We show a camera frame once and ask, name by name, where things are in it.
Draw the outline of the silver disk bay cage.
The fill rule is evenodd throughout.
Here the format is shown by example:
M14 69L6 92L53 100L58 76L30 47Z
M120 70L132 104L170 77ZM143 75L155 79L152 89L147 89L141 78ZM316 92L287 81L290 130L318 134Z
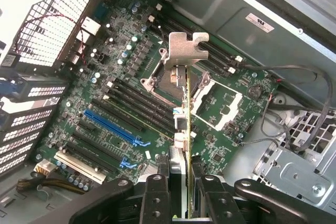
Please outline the silver disk bay cage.
M302 145L314 129L319 113L281 116L289 132L278 136L279 143L271 145L260 159L253 171L255 178L336 215L336 113L327 115L317 137L302 153L286 148L286 136L293 147Z

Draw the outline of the white expansion slot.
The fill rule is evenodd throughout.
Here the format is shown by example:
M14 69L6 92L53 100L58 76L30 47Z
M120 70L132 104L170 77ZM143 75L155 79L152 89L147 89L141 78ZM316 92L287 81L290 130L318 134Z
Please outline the white expansion slot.
M62 151L58 151L54 158L100 185L103 184L107 177L105 174L96 172L94 168Z

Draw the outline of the blue expansion slot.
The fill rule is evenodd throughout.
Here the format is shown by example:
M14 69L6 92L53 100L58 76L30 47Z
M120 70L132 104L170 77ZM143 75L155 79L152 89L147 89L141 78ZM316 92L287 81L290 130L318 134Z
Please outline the blue expansion slot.
M91 110L84 110L84 115L99 124L101 127L128 141L133 146L146 147L151 144L151 142L143 142L139 136L134 136L131 133L128 133L126 130L122 129L121 127L117 126L116 124L110 122L109 120L105 119L104 117L98 115Z

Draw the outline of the coin battery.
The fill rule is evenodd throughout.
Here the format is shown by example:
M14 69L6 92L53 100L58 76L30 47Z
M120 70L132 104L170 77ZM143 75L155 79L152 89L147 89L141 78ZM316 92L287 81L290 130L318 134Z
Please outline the coin battery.
M263 93L263 89L259 85L251 86L247 90L248 97L255 99L255 100L258 100L262 96L262 93Z

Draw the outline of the CPU socket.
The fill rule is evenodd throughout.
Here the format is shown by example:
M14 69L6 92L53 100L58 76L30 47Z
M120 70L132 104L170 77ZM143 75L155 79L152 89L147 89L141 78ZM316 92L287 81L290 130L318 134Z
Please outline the CPU socket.
M176 107L175 103L156 92L156 89L162 88L164 84L175 86L181 91L182 106L190 108L192 94L190 67L198 61L206 60L208 52L195 47L174 49L173 52L160 48L159 53L161 56L159 63L148 78L141 79L142 86L160 101Z

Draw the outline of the green motherboard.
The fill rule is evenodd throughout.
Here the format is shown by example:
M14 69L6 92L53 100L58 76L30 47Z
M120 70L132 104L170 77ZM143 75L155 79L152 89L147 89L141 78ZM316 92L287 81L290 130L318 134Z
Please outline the green motherboard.
M57 161L54 155L58 151L105 174L105 182L119 176L137 180L154 170L157 156L169 152L175 133L173 110L181 105L181 91L168 84L156 89L177 105L171 107L148 93L141 79L148 78L159 63L159 49L167 48L170 33L185 32L192 39L194 32L201 31L171 6L157 0L107 0L99 5L93 19L101 28L89 37L87 63L77 68L74 82L36 151L36 171L45 173L51 168L51 175L84 190L98 183ZM208 51L209 56L191 68L192 97L206 72L243 94L238 114L221 131L192 115L192 152L201 157L206 172L222 175L239 144L262 115L277 84L265 71L239 68L248 59L214 36L199 47ZM254 85L263 89L258 100L247 95L248 88ZM203 98L197 114L216 125L222 117L220 112L229 112L226 105L232 103L234 96L215 85ZM86 109L151 144L133 146L86 117Z

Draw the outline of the open grey PC case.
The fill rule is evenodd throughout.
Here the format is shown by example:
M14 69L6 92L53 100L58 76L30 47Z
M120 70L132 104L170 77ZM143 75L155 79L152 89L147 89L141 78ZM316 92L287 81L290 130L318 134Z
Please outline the open grey PC case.
M0 0L0 224L29 224L88 190L36 171L36 151L74 82L87 63L90 35L101 26L93 16L107 0ZM157 0L235 49L248 59L239 68L265 71L277 88L262 115L239 144L222 175L226 186L252 179L260 159L289 132L282 114L317 112L308 139L286 148L307 150L326 117L336 113L336 0ZM172 224L211 224L193 207L182 213L186 195L182 151L173 146L169 158Z

